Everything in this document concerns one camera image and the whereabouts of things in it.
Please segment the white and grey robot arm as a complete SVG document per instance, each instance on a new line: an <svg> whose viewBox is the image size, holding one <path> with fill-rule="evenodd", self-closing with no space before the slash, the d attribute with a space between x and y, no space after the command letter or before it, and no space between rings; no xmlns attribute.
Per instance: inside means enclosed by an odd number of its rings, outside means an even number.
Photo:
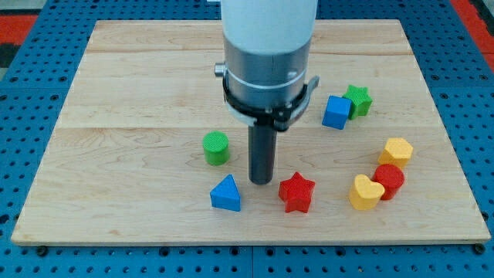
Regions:
<svg viewBox="0 0 494 278"><path fill-rule="evenodd" d="M277 108L301 94L316 0L222 0L225 99Z"/></svg>

